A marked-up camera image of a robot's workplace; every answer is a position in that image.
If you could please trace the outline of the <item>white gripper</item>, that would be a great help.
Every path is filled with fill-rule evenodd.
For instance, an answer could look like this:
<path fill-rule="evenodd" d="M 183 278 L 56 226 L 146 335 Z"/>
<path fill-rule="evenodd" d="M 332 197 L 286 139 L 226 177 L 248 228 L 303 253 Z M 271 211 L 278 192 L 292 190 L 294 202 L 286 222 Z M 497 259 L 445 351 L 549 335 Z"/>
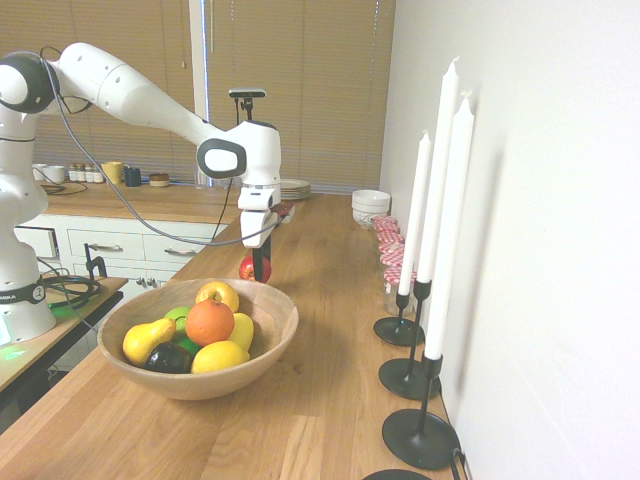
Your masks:
<path fill-rule="evenodd" d="M 242 188 L 238 198 L 241 239 L 247 248 L 252 248 L 254 279 L 264 280 L 263 257 L 271 261 L 272 236 L 277 214 L 271 210 L 281 201 L 279 188 Z"/>

